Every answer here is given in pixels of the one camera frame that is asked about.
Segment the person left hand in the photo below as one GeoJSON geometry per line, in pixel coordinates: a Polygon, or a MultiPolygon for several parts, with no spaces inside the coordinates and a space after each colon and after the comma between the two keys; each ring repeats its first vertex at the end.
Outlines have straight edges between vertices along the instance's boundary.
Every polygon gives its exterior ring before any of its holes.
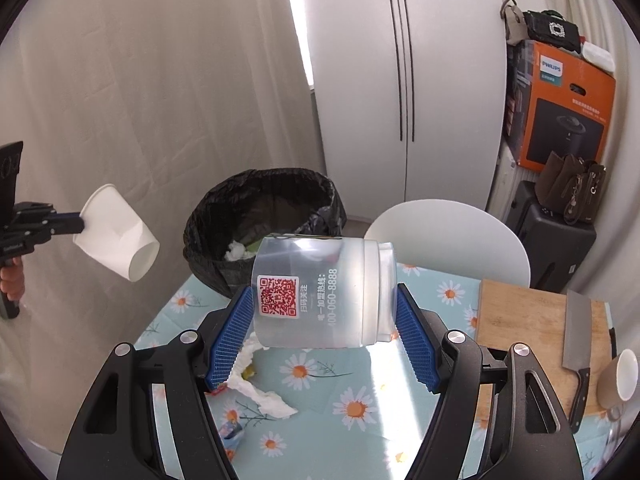
{"type": "Polygon", "coordinates": [[[20,301],[25,293],[25,274],[21,257],[12,259],[11,264],[1,268],[1,291],[11,301],[20,301]]]}

